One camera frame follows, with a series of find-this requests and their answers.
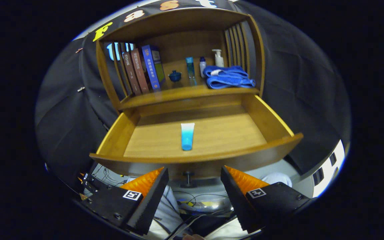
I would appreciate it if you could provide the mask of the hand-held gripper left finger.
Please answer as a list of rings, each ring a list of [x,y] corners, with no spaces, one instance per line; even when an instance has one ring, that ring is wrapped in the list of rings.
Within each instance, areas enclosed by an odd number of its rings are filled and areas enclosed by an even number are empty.
[[[81,182],[91,196],[79,201],[79,208],[117,230],[145,235],[148,234],[168,181],[166,167],[119,187],[85,174]]]

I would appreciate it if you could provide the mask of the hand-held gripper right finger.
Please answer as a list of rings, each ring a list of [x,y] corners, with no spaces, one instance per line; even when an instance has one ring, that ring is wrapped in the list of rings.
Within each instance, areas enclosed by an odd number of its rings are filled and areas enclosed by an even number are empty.
[[[229,166],[221,168],[220,179],[241,228],[248,233],[279,230],[312,203],[312,198],[283,182],[268,184]]]

